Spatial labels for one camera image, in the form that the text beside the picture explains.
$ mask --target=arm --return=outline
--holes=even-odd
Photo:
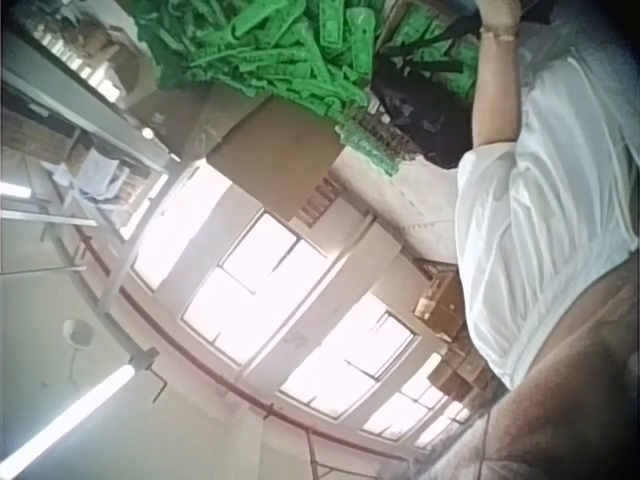
[[[520,134],[521,98],[517,38],[519,0],[477,0],[484,28],[473,105],[473,148],[515,142]]]

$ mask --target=ceiling light tube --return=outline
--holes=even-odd
[[[29,198],[31,189],[20,185],[13,185],[7,182],[0,182],[0,195],[9,195],[11,197]]]
[[[42,455],[54,443],[69,433],[82,420],[106,402],[120,390],[133,376],[136,370],[124,365],[107,377],[102,383],[82,396],[44,430],[25,443],[0,463],[0,480],[12,480],[34,460]]]

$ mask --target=bracelet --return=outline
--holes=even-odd
[[[517,32],[515,34],[500,33],[487,27],[480,28],[480,35],[492,37],[500,42],[515,42],[518,39]]]

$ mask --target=black bag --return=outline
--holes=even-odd
[[[434,165],[445,170],[456,168],[471,149],[471,109],[415,69],[399,67],[381,54],[371,91],[391,123]]]
[[[556,0],[528,0],[523,22],[550,23]],[[440,34],[389,47],[376,58],[371,90],[391,123],[421,150],[423,156],[445,170],[457,168],[472,148],[471,108],[424,73],[461,72],[457,61],[416,62],[410,56],[440,42],[478,34],[480,14],[459,17]]]

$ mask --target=hand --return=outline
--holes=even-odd
[[[504,34],[518,30],[522,15],[521,0],[476,0],[476,4],[485,27]]]

